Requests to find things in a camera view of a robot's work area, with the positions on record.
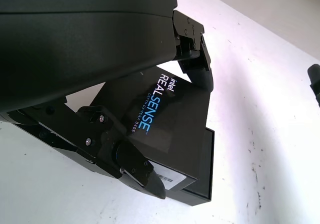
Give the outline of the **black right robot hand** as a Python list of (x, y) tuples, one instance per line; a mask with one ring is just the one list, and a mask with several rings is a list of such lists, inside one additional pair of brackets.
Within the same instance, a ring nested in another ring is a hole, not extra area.
[(307, 70), (310, 79), (310, 87), (315, 95), (316, 101), (320, 106), (320, 65), (313, 64)]

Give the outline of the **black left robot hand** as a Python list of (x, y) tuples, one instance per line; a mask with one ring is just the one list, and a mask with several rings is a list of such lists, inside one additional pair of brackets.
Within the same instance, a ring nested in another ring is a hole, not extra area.
[(214, 88), (204, 27), (177, 0), (0, 0), (0, 119), (165, 199), (196, 181)]

